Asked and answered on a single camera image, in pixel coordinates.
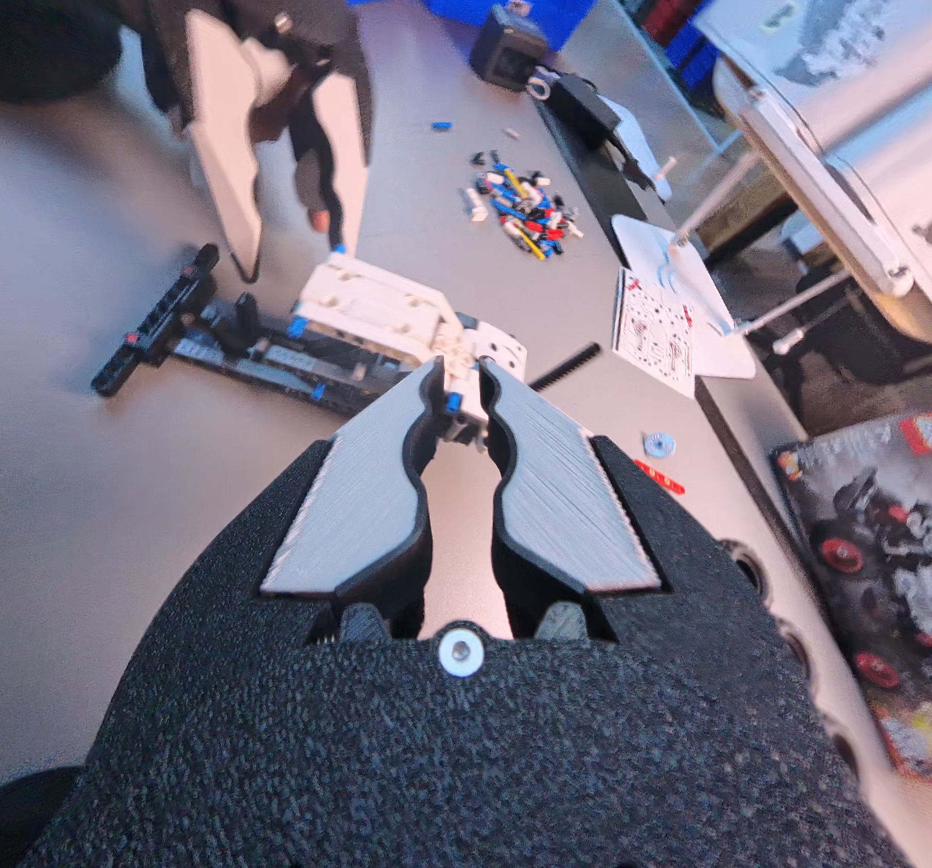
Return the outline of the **sticker sheet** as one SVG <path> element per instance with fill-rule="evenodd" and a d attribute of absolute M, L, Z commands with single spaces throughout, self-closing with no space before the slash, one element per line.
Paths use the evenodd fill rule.
<path fill-rule="evenodd" d="M 668 290 L 620 268 L 612 352 L 676 393 L 693 399 L 693 314 Z"/>

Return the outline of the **small black box device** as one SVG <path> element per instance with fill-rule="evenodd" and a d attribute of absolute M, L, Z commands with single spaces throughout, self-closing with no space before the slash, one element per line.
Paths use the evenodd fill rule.
<path fill-rule="evenodd" d="M 541 28 L 528 17 L 493 5 L 469 55 L 469 65 L 483 82 L 523 93 L 551 47 Z"/>

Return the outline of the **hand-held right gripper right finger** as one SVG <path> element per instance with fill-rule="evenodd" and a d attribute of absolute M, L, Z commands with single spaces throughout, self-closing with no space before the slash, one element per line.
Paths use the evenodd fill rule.
<path fill-rule="evenodd" d="M 481 362 L 480 390 L 486 449 L 500 472 L 492 566 L 506 597 L 659 590 L 592 433 L 491 359 Z"/>

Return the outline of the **pile of small brick pieces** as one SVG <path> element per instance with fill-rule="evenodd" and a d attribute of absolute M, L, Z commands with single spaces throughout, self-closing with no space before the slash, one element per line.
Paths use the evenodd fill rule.
<path fill-rule="evenodd" d="M 548 175 L 521 174 L 498 150 L 476 151 L 468 165 L 471 175 L 459 195 L 472 224 L 495 223 L 511 245 L 538 261 L 564 256 L 567 243 L 584 238 L 578 210 L 551 191 Z"/>

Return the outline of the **black toy set box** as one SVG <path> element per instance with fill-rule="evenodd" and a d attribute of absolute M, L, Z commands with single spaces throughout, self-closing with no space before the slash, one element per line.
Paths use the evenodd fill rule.
<path fill-rule="evenodd" d="M 931 777 L 931 413 L 770 453 L 806 569 L 896 769 Z"/>

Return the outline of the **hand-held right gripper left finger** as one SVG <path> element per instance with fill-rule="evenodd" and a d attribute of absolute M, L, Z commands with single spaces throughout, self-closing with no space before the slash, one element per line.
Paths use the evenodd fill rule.
<path fill-rule="evenodd" d="M 421 476 L 444 403 L 444 361 L 431 359 L 332 435 L 263 595 L 412 602 L 423 594 L 433 539 Z"/>

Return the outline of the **toy brick model car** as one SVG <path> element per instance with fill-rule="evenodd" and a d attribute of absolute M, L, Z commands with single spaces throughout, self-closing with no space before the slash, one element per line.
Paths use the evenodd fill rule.
<path fill-rule="evenodd" d="M 207 244 L 185 263 L 95 375 L 98 396 L 115 396 L 138 366 L 175 357 L 350 418 L 441 356 L 442 438 L 481 451 L 479 361 L 526 377 L 528 352 L 516 337 L 456 313 L 435 289 L 340 250 L 313 269 L 288 320 L 263 315 L 250 292 L 217 299 L 218 261 L 218 247 Z"/>

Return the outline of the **black power brick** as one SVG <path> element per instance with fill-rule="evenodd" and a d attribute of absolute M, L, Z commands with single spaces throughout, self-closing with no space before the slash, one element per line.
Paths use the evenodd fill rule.
<path fill-rule="evenodd" d="M 639 121 L 632 111 L 601 94 L 578 74 L 537 66 L 527 92 L 547 105 L 589 150 L 611 145 L 622 158 L 623 173 L 635 184 L 649 187 L 662 200 L 670 196 L 666 180 Z"/>

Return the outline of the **book stand with white base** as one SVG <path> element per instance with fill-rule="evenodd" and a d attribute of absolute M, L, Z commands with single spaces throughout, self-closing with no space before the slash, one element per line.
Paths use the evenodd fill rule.
<path fill-rule="evenodd" d="M 612 218 L 638 282 L 693 317 L 693 374 L 748 378 L 728 363 L 738 338 L 854 280 L 898 333 L 930 345 L 930 76 L 886 67 L 816 94 L 822 137 L 812 136 L 782 97 L 752 85 L 738 67 L 723 72 L 725 105 L 749 151 L 676 231 Z M 841 270 L 756 321 L 736 326 L 691 243 L 699 224 L 764 164 L 818 230 Z"/>

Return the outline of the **red brick beam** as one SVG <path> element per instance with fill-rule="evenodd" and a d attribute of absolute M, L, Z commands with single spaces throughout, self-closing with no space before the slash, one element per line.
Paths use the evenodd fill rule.
<path fill-rule="evenodd" d="M 686 487 L 668 474 L 659 470 L 656 466 L 648 464 L 641 459 L 635 458 L 633 463 L 653 482 L 675 496 L 684 496 Z"/>

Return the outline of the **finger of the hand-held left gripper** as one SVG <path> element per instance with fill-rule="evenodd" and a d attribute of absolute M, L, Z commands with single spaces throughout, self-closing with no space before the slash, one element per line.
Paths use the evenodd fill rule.
<path fill-rule="evenodd" d="M 293 67 L 280 50 L 241 39 L 207 12 L 187 12 L 184 24 L 193 105 L 187 136 L 239 277 L 253 284 L 263 222 L 250 116 L 279 95 Z"/>
<path fill-rule="evenodd" d="M 333 72 L 311 93 L 320 127 L 320 195 L 335 253 L 355 253 L 363 219 L 368 155 L 355 79 Z"/>

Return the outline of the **person's left forearm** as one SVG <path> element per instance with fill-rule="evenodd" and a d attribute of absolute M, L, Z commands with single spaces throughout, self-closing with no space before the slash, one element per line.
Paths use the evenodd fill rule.
<path fill-rule="evenodd" d="M 119 63 L 141 0 L 1 0 L 1 101 L 44 105 L 96 89 Z"/>

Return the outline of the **instruction booklet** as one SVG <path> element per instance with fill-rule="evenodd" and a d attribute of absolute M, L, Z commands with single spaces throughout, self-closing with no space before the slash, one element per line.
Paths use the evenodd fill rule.
<path fill-rule="evenodd" d="M 930 299 L 931 0 L 712 0 L 736 120 L 863 283 Z"/>

